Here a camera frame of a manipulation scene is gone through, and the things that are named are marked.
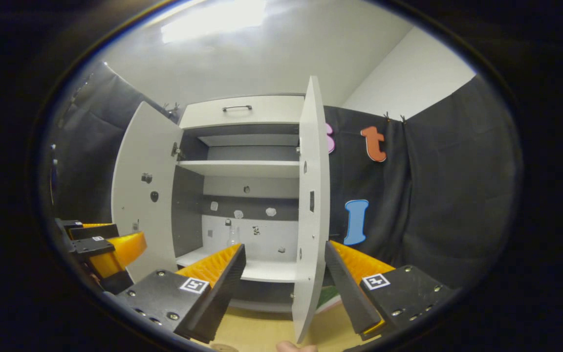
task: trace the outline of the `cabinet shelf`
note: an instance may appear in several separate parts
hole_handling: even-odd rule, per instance
[[[176,258],[176,263],[181,266],[189,266],[212,254],[214,254],[213,251],[202,247]],[[243,280],[261,281],[264,283],[294,283],[296,270],[297,263],[295,262],[253,261],[247,259],[241,278]]]
[[[299,178],[299,162],[251,160],[201,160],[178,166],[203,176]]]

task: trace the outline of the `drawer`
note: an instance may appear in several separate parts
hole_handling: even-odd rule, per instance
[[[179,127],[186,130],[252,123],[296,124],[299,123],[303,100],[301,95],[260,95],[194,103],[186,107]]]

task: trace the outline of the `black curtain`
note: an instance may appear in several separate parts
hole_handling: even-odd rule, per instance
[[[411,200],[394,265],[417,265],[458,287],[492,263],[518,186],[510,123],[479,76],[405,123]]]
[[[344,243],[349,200],[368,200],[364,218],[366,240],[350,247],[390,263],[400,248],[411,192],[411,175],[404,125],[374,114],[325,107],[333,129],[335,150],[330,163],[330,239]],[[374,126],[384,135],[384,162],[368,157],[362,129]]]
[[[125,130],[141,102],[165,110],[98,63],[82,74],[56,116],[54,209],[62,219],[111,222],[112,173]]]

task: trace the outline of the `white sticker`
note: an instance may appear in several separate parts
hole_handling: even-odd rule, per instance
[[[208,286],[208,281],[203,281],[194,278],[188,278],[179,289],[187,290],[188,292],[193,292],[196,294],[201,294],[203,290]]]
[[[386,280],[386,278],[384,278],[384,275],[382,274],[366,276],[366,278],[362,278],[362,281],[364,281],[364,283],[370,290],[390,285],[388,280]]]

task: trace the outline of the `cabinet door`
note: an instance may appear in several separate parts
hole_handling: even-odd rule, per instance
[[[319,302],[329,237],[329,158],[319,80],[310,77],[299,120],[299,238],[292,303],[295,337],[305,337]]]
[[[134,282],[155,269],[177,270],[173,249],[171,201],[176,156],[173,144],[181,142],[183,130],[143,102],[125,131],[112,176],[112,222],[119,234],[145,232],[147,250],[128,271]],[[151,174],[147,183],[143,173]],[[158,197],[152,199],[152,192]]]

